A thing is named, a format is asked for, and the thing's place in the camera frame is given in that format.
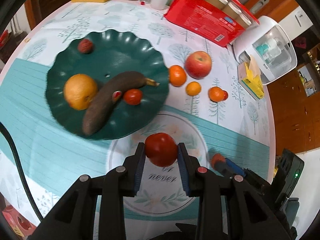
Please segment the red apple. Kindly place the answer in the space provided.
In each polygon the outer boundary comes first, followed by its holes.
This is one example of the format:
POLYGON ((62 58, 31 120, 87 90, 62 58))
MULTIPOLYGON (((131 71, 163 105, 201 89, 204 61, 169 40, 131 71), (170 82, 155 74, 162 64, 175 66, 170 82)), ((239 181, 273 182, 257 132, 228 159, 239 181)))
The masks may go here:
POLYGON ((202 79, 212 70, 212 59, 204 51, 195 51, 187 57, 184 68, 192 78, 202 79))

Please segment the white cosmetic storage box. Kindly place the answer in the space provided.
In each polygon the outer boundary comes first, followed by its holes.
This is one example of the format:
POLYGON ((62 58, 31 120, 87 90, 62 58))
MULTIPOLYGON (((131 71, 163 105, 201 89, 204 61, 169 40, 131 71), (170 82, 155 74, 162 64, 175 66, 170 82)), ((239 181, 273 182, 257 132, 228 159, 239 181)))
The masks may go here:
POLYGON ((233 42, 239 63, 255 59, 263 85, 268 85, 297 66, 297 55, 284 29, 272 18, 261 16, 259 25, 248 27, 233 42))

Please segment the cherry tomato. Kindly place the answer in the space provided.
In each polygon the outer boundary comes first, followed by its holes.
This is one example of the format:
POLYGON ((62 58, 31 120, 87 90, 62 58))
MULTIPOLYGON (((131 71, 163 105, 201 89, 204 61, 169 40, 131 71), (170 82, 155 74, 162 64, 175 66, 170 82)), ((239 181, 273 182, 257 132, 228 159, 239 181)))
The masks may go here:
POLYGON ((223 100, 225 101, 225 100, 227 100, 228 99, 228 93, 227 93, 227 91, 223 91, 223 95, 224 95, 224 97, 223 97, 223 100))
POLYGON ((174 139, 167 133, 155 133, 144 142, 145 155, 154 165, 167 167, 178 157, 178 147, 174 139))
POLYGON ((124 101, 131 106, 139 105, 142 98, 143 92, 140 89, 130 89, 123 96, 124 101))

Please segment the overripe dark banana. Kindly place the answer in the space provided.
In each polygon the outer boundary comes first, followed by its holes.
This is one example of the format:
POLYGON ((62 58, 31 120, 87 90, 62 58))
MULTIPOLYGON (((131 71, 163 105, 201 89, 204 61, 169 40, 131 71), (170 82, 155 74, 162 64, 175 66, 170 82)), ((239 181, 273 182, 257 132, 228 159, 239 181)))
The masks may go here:
POLYGON ((143 86, 157 87, 159 83, 137 71, 122 72, 111 78, 103 85, 86 109, 82 120, 83 133, 87 136, 97 133, 121 96, 130 89, 138 89, 143 86))

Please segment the small yellow tangerine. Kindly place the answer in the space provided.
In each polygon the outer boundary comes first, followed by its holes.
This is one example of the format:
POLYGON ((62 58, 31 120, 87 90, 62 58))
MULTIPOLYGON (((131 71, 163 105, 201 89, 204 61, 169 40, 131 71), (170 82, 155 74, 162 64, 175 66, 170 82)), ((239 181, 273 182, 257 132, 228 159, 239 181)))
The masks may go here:
POLYGON ((185 87, 185 92, 188 96, 196 96, 201 92, 201 89, 201 85, 198 82, 192 81, 185 87))

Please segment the orange tangerine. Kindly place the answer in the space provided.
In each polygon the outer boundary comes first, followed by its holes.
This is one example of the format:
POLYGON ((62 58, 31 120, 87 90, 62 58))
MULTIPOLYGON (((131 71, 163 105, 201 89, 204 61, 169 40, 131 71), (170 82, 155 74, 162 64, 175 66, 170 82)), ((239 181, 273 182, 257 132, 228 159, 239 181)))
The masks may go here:
POLYGON ((214 86, 208 90, 208 96, 211 101, 220 102, 224 100, 225 94, 220 87, 214 86))
POLYGON ((187 80, 184 69, 179 65, 172 65, 169 68, 169 81, 175 87, 181 87, 187 80))

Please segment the patterned tablecloth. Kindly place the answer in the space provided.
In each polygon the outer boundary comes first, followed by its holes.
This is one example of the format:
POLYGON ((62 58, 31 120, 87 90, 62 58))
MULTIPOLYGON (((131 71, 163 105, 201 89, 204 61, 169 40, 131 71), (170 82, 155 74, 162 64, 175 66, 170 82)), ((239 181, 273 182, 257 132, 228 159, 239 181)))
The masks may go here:
POLYGON ((40 213, 45 216, 82 175, 97 177, 121 165, 148 135, 165 132, 185 143, 189 154, 209 166, 220 153, 267 181, 275 163, 274 123, 269 98, 254 100, 238 82, 230 51, 184 30, 147 5, 113 0, 68 3, 48 16, 23 41, 1 71, 1 123, 17 147, 23 172, 40 213), (201 92, 170 86, 160 113, 146 127, 123 139, 93 142, 67 132, 52 117, 44 98, 46 75, 58 53, 90 32, 132 32, 161 52, 166 66, 182 64, 198 50, 212 58, 201 92), (213 102, 211 87, 227 91, 213 102))

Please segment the dark red plum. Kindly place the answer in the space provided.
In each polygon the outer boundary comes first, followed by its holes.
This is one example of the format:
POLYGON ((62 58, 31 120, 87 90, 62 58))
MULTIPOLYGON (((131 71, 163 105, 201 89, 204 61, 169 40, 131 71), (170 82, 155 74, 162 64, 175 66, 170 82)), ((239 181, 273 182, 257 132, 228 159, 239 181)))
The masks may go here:
POLYGON ((82 39, 78 44, 78 51, 82 54, 89 54, 93 51, 94 44, 89 39, 82 39))

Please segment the wooden cabinet right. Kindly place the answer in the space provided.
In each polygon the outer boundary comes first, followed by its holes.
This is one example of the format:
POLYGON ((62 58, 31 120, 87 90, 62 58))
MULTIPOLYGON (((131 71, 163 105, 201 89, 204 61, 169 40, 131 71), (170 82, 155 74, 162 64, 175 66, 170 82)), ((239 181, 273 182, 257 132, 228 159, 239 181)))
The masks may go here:
POLYGON ((319 36, 310 27, 292 41, 297 66, 268 85, 276 155, 319 147, 319 36))

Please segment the yellow tissue pack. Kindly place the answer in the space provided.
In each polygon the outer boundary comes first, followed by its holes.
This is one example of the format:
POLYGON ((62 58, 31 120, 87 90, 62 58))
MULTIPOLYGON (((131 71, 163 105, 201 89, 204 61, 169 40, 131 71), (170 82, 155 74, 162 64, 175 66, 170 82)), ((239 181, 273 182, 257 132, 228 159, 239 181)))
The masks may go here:
POLYGON ((249 62, 238 65, 238 81, 255 100, 264 98, 260 68, 253 55, 250 55, 249 62))

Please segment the large yellow orange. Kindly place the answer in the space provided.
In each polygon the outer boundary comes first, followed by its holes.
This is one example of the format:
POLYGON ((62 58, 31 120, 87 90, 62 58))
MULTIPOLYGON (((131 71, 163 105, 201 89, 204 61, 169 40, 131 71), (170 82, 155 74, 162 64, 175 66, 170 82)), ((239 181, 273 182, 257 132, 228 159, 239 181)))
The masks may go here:
POLYGON ((70 77, 63 87, 66 102, 75 110, 85 110, 98 93, 98 84, 86 74, 70 77))

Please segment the red package of cups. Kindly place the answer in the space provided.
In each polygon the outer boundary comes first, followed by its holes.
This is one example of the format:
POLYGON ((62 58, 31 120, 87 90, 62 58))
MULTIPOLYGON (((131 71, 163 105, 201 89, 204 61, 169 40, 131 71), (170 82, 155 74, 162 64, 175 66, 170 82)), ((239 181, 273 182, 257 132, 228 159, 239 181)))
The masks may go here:
POLYGON ((238 0, 173 0, 164 17, 221 47, 259 25, 238 0))

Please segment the dark green scalloped plate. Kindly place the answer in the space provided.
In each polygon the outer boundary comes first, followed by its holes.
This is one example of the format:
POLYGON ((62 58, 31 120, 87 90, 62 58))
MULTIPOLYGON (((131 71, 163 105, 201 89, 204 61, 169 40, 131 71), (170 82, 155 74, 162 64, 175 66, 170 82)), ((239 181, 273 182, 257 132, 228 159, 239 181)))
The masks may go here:
POLYGON ((91 32, 88 54, 79 40, 56 56, 47 73, 46 102, 53 118, 67 131, 91 140, 125 137, 146 126, 169 94, 168 68, 151 43, 131 32, 109 29, 91 32), (65 100, 67 80, 85 74, 98 85, 98 98, 87 110, 73 109, 65 100))

